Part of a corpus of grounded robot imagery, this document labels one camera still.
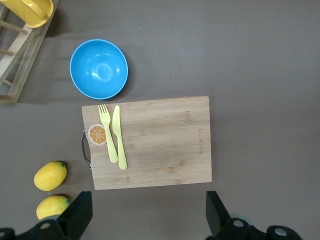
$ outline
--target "wooden cutting board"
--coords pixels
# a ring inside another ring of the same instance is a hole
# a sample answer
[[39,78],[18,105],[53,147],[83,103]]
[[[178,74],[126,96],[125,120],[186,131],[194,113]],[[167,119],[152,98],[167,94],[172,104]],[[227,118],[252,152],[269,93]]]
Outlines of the wooden cutting board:
[[[88,141],[96,190],[212,181],[208,96],[106,104],[111,118],[116,105],[128,167],[110,162],[106,144]],[[83,106],[82,115],[87,135],[101,124],[98,105]]]

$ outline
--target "cutting board handle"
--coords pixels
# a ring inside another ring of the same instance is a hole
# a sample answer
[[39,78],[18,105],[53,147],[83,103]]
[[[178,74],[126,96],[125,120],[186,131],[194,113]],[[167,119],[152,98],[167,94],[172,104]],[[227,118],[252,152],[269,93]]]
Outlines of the cutting board handle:
[[83,158],[84,160],[86,161],[86,163],[89,165],[89,168],[91,169],[91,163],[90,161],[88,160],[87,158],[87,155],[86,155],[86,150],[85,150],[85,139],[87,138],[86,136],[86,130],[83,129],[83,135],[82,135],[82,138],[81,138],[81,145],[82,145],[82,153],[83,153]]

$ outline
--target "wooden rack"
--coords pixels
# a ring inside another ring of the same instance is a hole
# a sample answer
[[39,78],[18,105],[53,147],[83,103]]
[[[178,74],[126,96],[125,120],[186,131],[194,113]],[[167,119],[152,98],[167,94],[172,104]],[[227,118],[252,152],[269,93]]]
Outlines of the wooden rack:
[[[0,87],[2,84],[10,86],[7,95],[0,95],[0,104],[17,103],[59,2],[60,0],[52,0],[54,9],[51,18],[37,28],[27,25],[20,28],[5,22],[9,10],[0,3],[0,33],[3,27],[19,32],[8,50],[0,49],[0,54],[4,54],[0,61]],[[17,64],[19,66],[14,79],[9,81],[7,77]]]

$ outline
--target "orange slice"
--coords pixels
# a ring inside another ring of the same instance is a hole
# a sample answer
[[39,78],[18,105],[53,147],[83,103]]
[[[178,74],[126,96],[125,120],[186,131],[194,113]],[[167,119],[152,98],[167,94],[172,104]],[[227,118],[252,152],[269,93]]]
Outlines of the orange slice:
[[88,138],[95,145],[106,144],[106,132],[105,127],[102,124],[93,124],[88,130]]

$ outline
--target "bowl rim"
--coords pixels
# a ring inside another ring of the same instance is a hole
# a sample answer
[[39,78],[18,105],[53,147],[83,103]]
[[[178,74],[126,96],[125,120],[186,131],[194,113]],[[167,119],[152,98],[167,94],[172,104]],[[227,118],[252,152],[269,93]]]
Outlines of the bowl rim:
[[[105,42],[107,44],[110,44],[112,45],[113,47],[115,47],[119,53],[122,55],[123,59],[124,59],[124,62],[125,62],[125,70],[126,70],[126,76],[125,76],[125,80],[123,82],[123,85],[119,88],[119,90],[117,92],[115,92],[114,94],[112,95],[109,95],[107,97],[94,97],[94,96],[90,96],[88,95],[87,93],[84,93],[76,84],[75,80],[74,80],[74,77],[73,77],[73,74],[72,74],[72,71],[71,71],[71,64],[72,64],[72,61],[74,59],[74,56],[76,54],[76,52],[85,44],[88,44],[90,42]],[[128,79],[128,62],[127,62],[127,59],[125,57],[125,55],[123,54],[123,52],[120,50],[119,47],[117,47],[114,43],[110,42],[110,41],[107,41],[105,39],[100,39],[100,38],[94,38],[94,39],[90,39],[90,40],[87,40],[87,41],[84,41],[83,43],[81,43],[73,52],[72,56],[71,56],[71,59],[70,59],[70,63],[69,63],[69,72],[70,72],[70,76],[71,76],[71,79],[72,79],[72,82],[73,84],[75,85],[75,87],[85,96],[89,97],[89,98],[92,98],[92,99],[97,99],[97,100],[105,100],[105,99],[110,99],[112,97],[114,97],[115,95],[117,95],[123,88],[124,86],[126,85],[127,83],[127,79]]]

